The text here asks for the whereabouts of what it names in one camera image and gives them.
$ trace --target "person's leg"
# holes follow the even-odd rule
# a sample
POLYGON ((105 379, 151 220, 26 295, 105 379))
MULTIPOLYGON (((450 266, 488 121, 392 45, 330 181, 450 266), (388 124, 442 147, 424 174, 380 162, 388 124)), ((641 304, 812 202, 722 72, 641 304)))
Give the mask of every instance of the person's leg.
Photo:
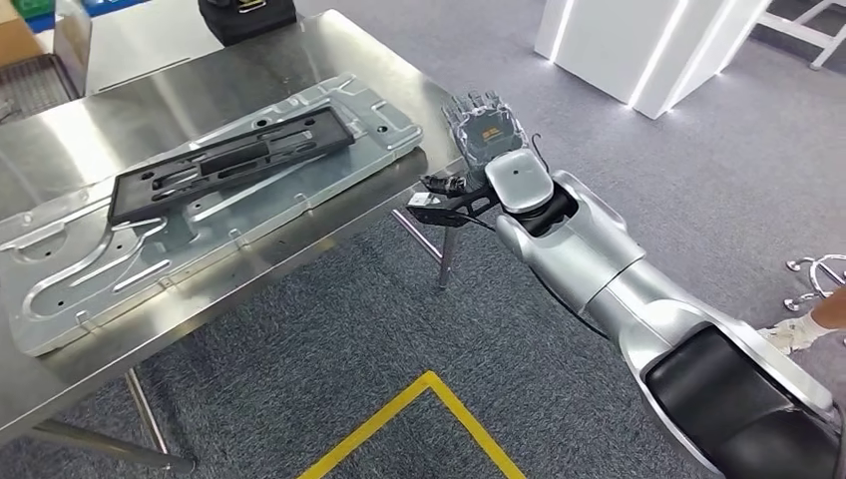
POLYGON ((781 352, 790 354, 838 329, 846 329, 846 287, 834 291, 804 316, 785 319, 758 332, 781 352))

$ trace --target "gray carpet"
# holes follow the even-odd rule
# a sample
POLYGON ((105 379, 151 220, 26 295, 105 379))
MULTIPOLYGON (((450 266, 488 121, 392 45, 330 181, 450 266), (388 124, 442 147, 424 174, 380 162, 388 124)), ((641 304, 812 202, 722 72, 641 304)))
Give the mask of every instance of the gray carpet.
MULTIPOLYGON (((543 1, 339 0, 446 88, 495 88, 549 163, 629 220, 653 263, 760 326, 804 290, 783 262, 846 249, 846 77, 748 42, 725 75, 651 122, 532 53, 543 1), (474 40, 483 50, 463 47, 474 40)), ((139 367, 169 443, 198 478, 296 477, 427 369, 529 477, 701 477, 643 416, 611 348, 572 321, 487 232, 467 227, 456 278, 386 218, 139 367)), ((846 402, 832 334, 796 360, 846 402)), ((61 418, 144 442, 124 384, 61 418)), ((489 478, 497 470, 427 394, 329 477, 489 478)), ((167 475, 19 439, 0 477, 167 475)))

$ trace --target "black plastic tray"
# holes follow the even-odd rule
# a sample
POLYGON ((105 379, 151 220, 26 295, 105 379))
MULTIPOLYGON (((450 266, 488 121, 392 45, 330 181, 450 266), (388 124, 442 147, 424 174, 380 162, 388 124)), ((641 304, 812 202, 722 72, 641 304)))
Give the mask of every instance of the black plastic tray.
POLYGON ((165 215, 209 193, 253 183, 275 171, 355 143, 331 107, 256 129, 115 178, 109 223, 165 215))

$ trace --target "table leg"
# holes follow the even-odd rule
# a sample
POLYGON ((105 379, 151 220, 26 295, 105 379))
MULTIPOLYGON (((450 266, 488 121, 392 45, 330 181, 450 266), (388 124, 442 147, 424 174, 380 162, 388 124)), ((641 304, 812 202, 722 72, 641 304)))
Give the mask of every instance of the table leg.
POLYGON ((412 238, 414 238, 421 246, 423 246, 423 249, 426 249, 426 252, 428 252, 429 255, 432 256, 432 259, 438 261, 438 263, 441 262, 441 257, 443 257, 441 255, 441 251, 439 251, 438 248, 436 248, 431 241, 429 241, 425 236, 423 236, 423 234, 420 233, 419 230, 414 228, 414 225, 407 218, 405 218, 405 215, 399 213, 396 210, 391 210, 391 215, 393 215, 394 220, 396 220, 400 224, 400 226, 405 228, 405 230, 411 235, 412 238))
POLYGON ((144 390, 141 388, 141 382, 138 380, 135 368, 130 368, 126 374, 126 379, 130 393, 135 400, 135 405, 138 407, 138 414, 141 416, 144 427, 147 428, 150 439, 156 445, 156 448, 159 449, 159 452, 168 454, 168 446, 165 444, 165 438, 162 436, 162 431, 159 430, 159 424, 156 423, 153 410, 150 408, 150 403, 147 402, 147 396, 144 395, 144 390))
POLYGON ((441 273, 438 275, 438 287, 446 289, 452 271, 452 259, 455 255, 455 243, 458 238, 457 228, 444 228, 444 249, 441 256, 441 273))
POLYGON ((89 431, 63 422, 48 419, 35 426, 28 434, 35 439, 56 442, 102 452, 115 459, 137 462, 176 472, 191 472, 195 462, 170 454, 163 454, 105 434, 89 431))

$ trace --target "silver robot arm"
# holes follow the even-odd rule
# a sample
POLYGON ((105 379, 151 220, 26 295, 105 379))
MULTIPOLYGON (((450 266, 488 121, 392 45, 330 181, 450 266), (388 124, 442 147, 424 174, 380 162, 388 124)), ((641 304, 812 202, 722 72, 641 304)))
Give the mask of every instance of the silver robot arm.
POLYGON ((681 451, 729 479, 846 477, 831 393, 748 324, 649 264, 623 218, 588 187, 548 173, 528 149, 495 158, 485 173, 504 212, 501 241, 606 332, 681 451))

